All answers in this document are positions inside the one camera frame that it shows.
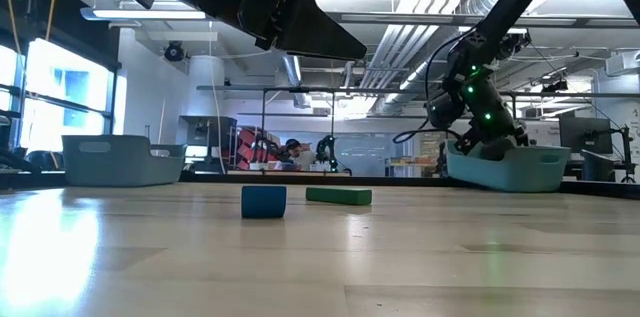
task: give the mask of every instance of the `ceiling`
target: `ceiling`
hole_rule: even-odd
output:
[[[132,0],[82,0],[89,6],[97,8],[139,8]],[[326,11],[357,11],[357,12],[414,12],[414,13],[453,13],[460,0],[317,0],[319,6]],[[162,9],[184,8],[185,6],[175,0],[157,0],[157,6]],[[536,0],[527,11],[529,15],[607,15],[625,16],[630,13],[622,0]],[[426,27],[419,30],[412,27],[406,28],[406,39],[396,43],[396,46],[388,47],[388,56],[383,54],[385,36],[396,28],[396,35],[405,32],[402,26],[389,26],[380,24],[345,24],[343,27],[358,38],[368,47],[368,53],[364,61],[356,66],[393,67],[397,72],[389,73],[386,77],[386,87],[395,87],[407,78],[409,72],[424,60],[425,51],[433,45],[442,43],[434,39],[426,39],[423,44],[416,45],[412,55],[403,55],[414,33],[424,33]],[[500,69],[496,72],[495,80],[502,90],[530,88],[531,80],[538,80],[551,70],[549,63],[543,61],[540,53],[547,56],[554,68],[568,67],[571,72],[577,72],[583,79],[588,75],[590,68],[602,67],[602,58],[610,56],[612,50],[618,48],[640,48],[640,30],[592,30],[592,29],[531,29],[531,36],[538,50],[528,48],[515,56],[512,61],[502,61]],[[210,24],[203,22],[177,22],[155,21],[142,22],[142,26],[136,29],[136,38],[152,51],[162,54],[168,45],[169,39],[182,39],[184,47],[191,55],[211,53],[225,58],[227,78],[232,84],[265,85],[273,83],[276,69],[282,68],[279,56],[264,53],[253,46],[254,40],[248,35],[235,30],[219,22]],[[579,52],[580,57],[568,57]],[[320,60],[301,58],[303,81],[318,85],[325,81],[338,84],[344,82],[341,69],[343,61]],[[354,74],[351,85],[365,78],[364,74]],[[251,93],[240,93],[242,98],[250,98]]]

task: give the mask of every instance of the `ceiling duct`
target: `ceiling duct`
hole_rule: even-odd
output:
[[[300,62],[298,61],[298,57],[283,53],[282,62],[284,62],[289,86],[300,87],[302,83],[302,75],[300,73]],[[293,105],[296,108],[310,108],[311,97],[304,93],[295,93],[293,95]]]
[[[464,14],[478,14],[486,15],[498,0],[466,0],[459,8],[459,13]],[[427,44],[427,49],[422,54],[424,58],[420,59],[420,62],[412,68],[413,72],[409,74],[408,78],[402,83],[400,89],[408,90],[423,90],[424,89],[424,74],[426,70],[427,61],[431,58],[433,52],[444,42],[451,38],[459,36],[461,32],[458,27],[440,27],[433,33]],[[444,61],[447,59],[450,48],[443,48],[438,55],[435,56],[434,61]],[[438,80],[447,71],[446,63],[433,63],[429,69],[429,79]],[[402,107],[408,102],[415,99],[417,94],[389,94],[384,98],[381,98],[374,107],[375,113],[386,115],[397,115],[402,112]]]

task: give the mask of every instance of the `fluorescent light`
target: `fluorescent light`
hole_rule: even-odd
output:
[[[206,19],[207,15],[202,11],[158,11],[158,10],[93,10],[97,18],[103,19]]]
[[[460,26],[458,27],[458,31],[460,32],[467,32],[471,29],[471,27],[467,27],[467,26]],[[511,34],[525,34],[527,33],[527,29],[526,28],[509,28],[509,32],[507,33],[511,33]]]

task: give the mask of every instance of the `table surface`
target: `table surface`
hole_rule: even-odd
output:
[[[242,220],[241,188],[0,195],[0,316],[640,310],[638,202],[393,187],[358,207],[306,202],[296,186],[284,219]]]

